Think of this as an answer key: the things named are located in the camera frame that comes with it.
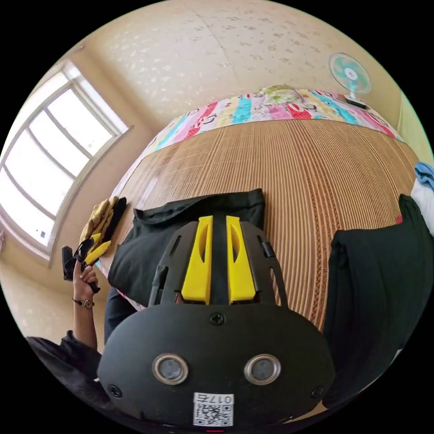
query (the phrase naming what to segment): wall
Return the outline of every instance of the wall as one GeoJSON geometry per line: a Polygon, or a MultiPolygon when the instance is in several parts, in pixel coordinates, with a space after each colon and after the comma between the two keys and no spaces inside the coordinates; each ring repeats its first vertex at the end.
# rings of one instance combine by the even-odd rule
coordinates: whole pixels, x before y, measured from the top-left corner
{"type": "Polygon", "coordinates": [[[381,65],[334,27],[278,3],[164,1],[108,23],[86,45],[158,130],[192,109],[268,85],[346,92],[328,67],[334,52],[365,66],[373,89],[364,99],[397,126],[401,92],[381,65]]]}
{"type": "Polygon", "coordinates": [[[424,128],[404,93],[401,96],[401,110],[397,131],[421,161],[434,165],[433,151],[424,128]]]}
{"type": "MultiPolygon", "coordinates": [[[[38,284],[56,291],[68,293],[70,282],[63,280],[61,248],[78,246],[81,231],[89,219],[93,206],[109,197],[114,187],[154,136],[143,122],[140,113],[130,105],[116,85],[108,78],[86,49],[72,53],[70,59],[81,70],[83,76],[95,87],[118,116],[128,125],[134,125],[116,145],[100,159],[88,179],[83,183],[61,227],[58,242],[53,248],[53,262],[49,269],[46,262],[30,253],[14,238],[7,236],[3,261],[38,284]]],[[[108,282],[99,274],[102,288],[108,282]]]]}
{"type": "MultiPolygon", "coordinates": [[[[23,276],[0,260],[0,282],[11,313],[25,336],[37,336],[60,343],[73,327],[72,284],[70,293],[47,288],[23,276]]],[[[104,348],[104,291],[95,296],[94,321],[98,350],[104,348]]]]}

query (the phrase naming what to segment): sticker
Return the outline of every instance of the sticker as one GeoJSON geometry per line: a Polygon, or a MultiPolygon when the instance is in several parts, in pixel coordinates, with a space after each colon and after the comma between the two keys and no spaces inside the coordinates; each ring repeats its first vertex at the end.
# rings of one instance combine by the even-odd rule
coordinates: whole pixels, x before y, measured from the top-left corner
{"type": "Polygon", "coordinates": [[[233,426],[234,396],[215,393],[194,394],[193,425],[233,426]]]}

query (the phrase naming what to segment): fan base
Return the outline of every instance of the fan base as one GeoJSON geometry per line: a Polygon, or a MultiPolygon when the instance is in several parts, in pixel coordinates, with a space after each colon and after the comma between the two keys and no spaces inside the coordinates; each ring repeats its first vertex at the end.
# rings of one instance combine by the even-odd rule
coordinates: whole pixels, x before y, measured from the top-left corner
{"type": "Polygon", "coordinates": [[[368,109],[369,107],[366,105],[364,101],[361,99],[357,99],[356,97],[351,97],[349,95],[344,95],[345,100],[348,104],[355,105],[356,107],[359,107],[361,109],[368,109]]]}

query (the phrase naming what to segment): person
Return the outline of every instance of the person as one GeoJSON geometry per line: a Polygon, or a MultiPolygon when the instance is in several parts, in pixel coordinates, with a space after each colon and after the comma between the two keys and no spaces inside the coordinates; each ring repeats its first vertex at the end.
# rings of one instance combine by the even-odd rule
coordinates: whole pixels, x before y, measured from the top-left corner
{"type": "MultiPolygon", "coordinates": [[[[90,284],[98,285],[92,267],[81,271],[77,261],[73,274],[73,329],[66,332],[60,344],[30,336],[26,340],[43,364],[74,395],[96,408],[116,412],[110,398],[100,385],[97,368],[101,359],[94,323],[94,293],[90,284]]],[[[114,288],[105,308],[104,341],[112,331],[136,310],[114,288]]]]}

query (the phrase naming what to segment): hand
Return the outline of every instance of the hand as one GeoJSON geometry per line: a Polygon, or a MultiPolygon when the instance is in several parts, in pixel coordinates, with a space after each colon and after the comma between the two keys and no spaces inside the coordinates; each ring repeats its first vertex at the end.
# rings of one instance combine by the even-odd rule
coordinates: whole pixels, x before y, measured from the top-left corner
{"type": "Polygon", "coordinates": [[[81,271],[81,263],[76,261],[74,274],[72,277],[72,286],[74,287],[74,298],[80,301],[92,300],[94,292],[89,286],[89,283],[95,282],[98,286],[98,278],[92,267],[88,266],[81,271]]]}

